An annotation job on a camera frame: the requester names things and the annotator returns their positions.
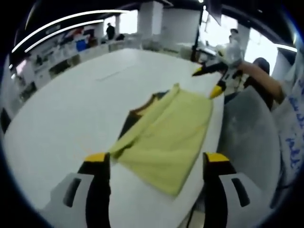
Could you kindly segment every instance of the window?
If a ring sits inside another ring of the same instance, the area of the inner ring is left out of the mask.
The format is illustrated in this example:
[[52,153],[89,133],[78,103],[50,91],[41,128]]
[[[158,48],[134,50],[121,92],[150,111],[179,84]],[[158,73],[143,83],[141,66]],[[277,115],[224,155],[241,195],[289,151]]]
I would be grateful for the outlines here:
[[119,33],[132,34],[137,32],[137,10],[120,15]]
[[273,42],[253,28],[250,29],[249,41],[245,53],[245,60],[247,62],[252,63],[255,59],[263,57],[270,65],[269,74],[271,75],[276,64],[277,53],[277,48]]
[[108,23],[110,23],[113,27],[116,27],[116,16],[112,16],[104,19],[104,34],[106,35],[106,29],[108,28]]
[[230,30],[238,27],[237,22],[234,18],[222,15],[220,26],[207,11],[204,11],[200,27],[200,40],[208,41],[211,46],[226,44],[229,42]]

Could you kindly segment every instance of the person standing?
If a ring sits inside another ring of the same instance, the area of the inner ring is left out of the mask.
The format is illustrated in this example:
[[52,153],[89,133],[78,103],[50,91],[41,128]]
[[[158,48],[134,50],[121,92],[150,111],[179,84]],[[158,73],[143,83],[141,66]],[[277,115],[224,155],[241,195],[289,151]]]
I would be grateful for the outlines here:
[[108,40],[112,40],[115,36],[115,28],[111,25],[111,23],[108,23],[108,28],[106,29],[106,33],[108,35]]

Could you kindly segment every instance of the person's arm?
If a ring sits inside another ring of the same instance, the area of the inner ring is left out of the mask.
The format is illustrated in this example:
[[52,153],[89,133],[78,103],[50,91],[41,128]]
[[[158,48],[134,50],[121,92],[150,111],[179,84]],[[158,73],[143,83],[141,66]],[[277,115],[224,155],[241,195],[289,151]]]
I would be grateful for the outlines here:
[[283,102],[285,96],[280,83],[269,76],[269,74],[261,68],[252,63],[243,62],[239,65],[238,69],[253,77],[259,84],[261,84],[261,86],[272,94],[279,104]]

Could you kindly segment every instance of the table surface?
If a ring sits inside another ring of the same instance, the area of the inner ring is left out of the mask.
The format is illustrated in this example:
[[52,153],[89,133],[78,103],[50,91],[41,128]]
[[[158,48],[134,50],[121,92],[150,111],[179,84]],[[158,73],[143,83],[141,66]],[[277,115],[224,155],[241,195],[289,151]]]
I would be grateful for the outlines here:
[[[149,51],[123,49],[86,61],[37,91],[10,124],[5,155],[16,183],[34,208],[76,172],[92,153],[117,140],[129,110],[152,93],[181,88],[209,95],[218,73],[191,77],[199,65]],[[205,142],[178,197],[159,192],[120,164],[111,166],[109,217],[112,227],[177,227],[203,187],[202,152],[215,152],[224,99],[214,101]]]

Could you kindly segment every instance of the yellow towel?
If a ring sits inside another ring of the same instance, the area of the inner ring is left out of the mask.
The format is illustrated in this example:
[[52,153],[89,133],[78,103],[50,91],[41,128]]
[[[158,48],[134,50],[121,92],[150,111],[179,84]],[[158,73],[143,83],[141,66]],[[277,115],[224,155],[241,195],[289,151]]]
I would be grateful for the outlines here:
[[109,150],[144,181],[178,195],[204,141],[212,101],[175,84]]

